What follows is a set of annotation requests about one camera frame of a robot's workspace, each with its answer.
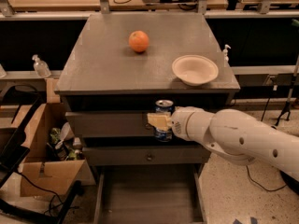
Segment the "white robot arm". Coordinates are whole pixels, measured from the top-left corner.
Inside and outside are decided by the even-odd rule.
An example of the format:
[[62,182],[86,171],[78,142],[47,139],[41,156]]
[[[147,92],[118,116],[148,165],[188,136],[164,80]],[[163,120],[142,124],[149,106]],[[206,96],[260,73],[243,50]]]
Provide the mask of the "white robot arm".
[[267,162],[299,181],[299,138],[278,131],[234,109],[216,113],[179,107],[175,112],[148,113],[148,124],[185,141],[196,142],[236,165]]

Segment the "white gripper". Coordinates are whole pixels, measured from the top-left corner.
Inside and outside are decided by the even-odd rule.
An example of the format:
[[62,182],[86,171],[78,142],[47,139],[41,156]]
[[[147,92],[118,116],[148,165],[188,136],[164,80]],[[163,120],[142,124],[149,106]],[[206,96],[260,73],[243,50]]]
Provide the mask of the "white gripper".
[[172,127],[173,134],[185,141],[200,142],[202,140],[202,126],[199,116],[204,112],[202,108],[180,107],[171,116],[169,112],[148,113],[148,124],[167,131]]

